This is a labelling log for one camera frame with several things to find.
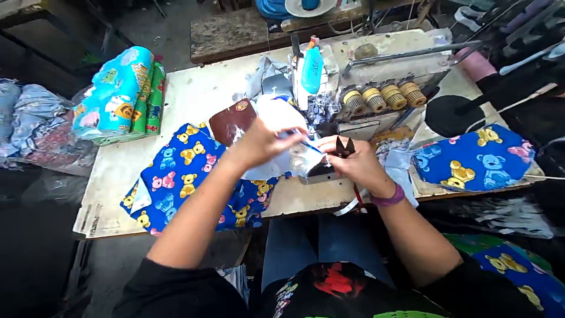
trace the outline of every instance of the light blue cartoon fabric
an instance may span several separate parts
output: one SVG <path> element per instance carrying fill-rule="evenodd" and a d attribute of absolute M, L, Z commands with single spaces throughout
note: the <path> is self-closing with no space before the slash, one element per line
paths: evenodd
<path fill-rule="evenodd" d="M 520 180 L 534 156 L 528 141 L 493 124 L 421 148 L 413 160 L 424 181 L 454 191 L 489 191 Z"/>
<path fill-rule="evenodd" d="M 198 191 L 226 147 L 210 137 L 205 124 L 183 125 L 141 172 L 120 203 L 151 234 L 160 234 L 181 204 Z M 278 178 L 240 180 L 218 220 L 216 231 L 259 227 L 261 212 Z"/>
<path fill-rule="evenodd" d="M 74 107 L 72 129 L 82 139 L 126 134 L 133 107 L 153 62 L 151 51 L 133 46 L 104 63 L 92 77 L 92 87 Z"/>

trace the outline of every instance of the blue thread spool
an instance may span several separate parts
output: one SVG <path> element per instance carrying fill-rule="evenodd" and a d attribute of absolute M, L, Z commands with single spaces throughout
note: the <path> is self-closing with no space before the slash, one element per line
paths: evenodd
<path fill-rule="evenodd" d="M 302 0 L 302 8 L 304 10 L 314 10 L 320 4 L 320 0 Z"/>

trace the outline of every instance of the jeans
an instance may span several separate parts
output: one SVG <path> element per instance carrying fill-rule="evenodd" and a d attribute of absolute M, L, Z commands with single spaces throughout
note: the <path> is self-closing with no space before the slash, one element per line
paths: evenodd
<path fill-rule="evenodd" d="M 318 222 L 316 255 L 299 218 L 270 220 L 261 290 L 272 282 L 295 275 L 310 264 L 338 261 L 354 263 L 394 288 L 379 249 L 360 216 L 353 213 L 339 217 L 320 214 Z"/>

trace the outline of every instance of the scissors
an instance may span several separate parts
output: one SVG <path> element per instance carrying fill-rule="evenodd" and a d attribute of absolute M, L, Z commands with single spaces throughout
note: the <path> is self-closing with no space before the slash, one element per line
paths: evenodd
<path fill-rule="evenodd" d="M 353 144 L 353 140 L 351 138 L 347 141 L 347 146 L 345 147 L 339 137 L 336 139 L 336 151 L 332 152 L 332 155 L 345 159 L 354 152 L 355 152 L 355 145 Z"/>

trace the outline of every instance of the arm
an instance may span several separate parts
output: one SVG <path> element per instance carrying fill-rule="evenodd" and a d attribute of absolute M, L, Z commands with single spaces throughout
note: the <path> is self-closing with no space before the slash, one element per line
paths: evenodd
<path fill-rule="evenodd" d="M 366 141 L 354 140 L 354 144 L 355 153 L 346 159 L 329 155 L 336 171 L 369 189 L 375 197 L 392 197 L 396 184 L 379 164 L 375 150 Z M 323 152 L 335 151 L 336 136 L 320 139 L 319 145 Z M 463 262 L 457 249 L 407 199 L 378 208 L 390 240 L 417 287 L 438 280 Z"/>
<path fill-rule="evenodd" d="M 295 134 L 283 140 L 277 135 L 278 132 L 269 130 L 256 119 L 246 134 L 222 155 L 196 192 L 182 204 L 147 258 L 167 267 L 196 268 L 241 175 L 304 138 Z"/>

